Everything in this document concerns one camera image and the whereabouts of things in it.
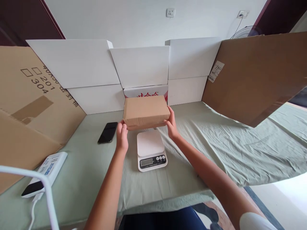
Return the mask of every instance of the white sleeve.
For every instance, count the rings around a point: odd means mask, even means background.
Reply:
[[[277,230],[267,219],[262,216],[247,212],[240,218],[240,230]]]

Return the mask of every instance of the white digital scale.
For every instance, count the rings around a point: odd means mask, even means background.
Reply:
[[[161,135],[158,130],[139,133],[138,145],[138,169],[147,172],[153,169],[165,167],[167,157]]]

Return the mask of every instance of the black phone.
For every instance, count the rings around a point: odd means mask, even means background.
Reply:
[[[112,141],[116,132],[117,122],[107,123],[98,140],[98,144],[109,143]]]

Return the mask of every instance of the red and white package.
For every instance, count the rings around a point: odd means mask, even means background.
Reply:
[[[163,95],[167,102],[168,89],[168,85],[125,88],[124,95],[125,98]]]

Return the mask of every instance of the finger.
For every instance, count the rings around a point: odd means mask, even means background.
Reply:
[[[126,130],[127,130],[127,125],[126,125],[126,124],[123,124],[123,125],[122,125],[122,131],[121,131],[121,133],[122,133],[122,134],[125,134],[125,133],[126,133]]]
[[[172,124],[168,120],[164,120],[164,123],[167,125],[167,127],[171,128]]]
[[[172,108],[169,105],[167,107],[169,108],[170,117],[174,118],[175,117],[174,111],[172,110]]]
[[[122,123],[119,122],[119,123],[117,124],[116,134],[120,134],[121,131],[122,131]]]
[[[175,113],[169,105],[167,107],[169,108],[169,112],[170,112],[169,121],[173,123],[175,122]]]

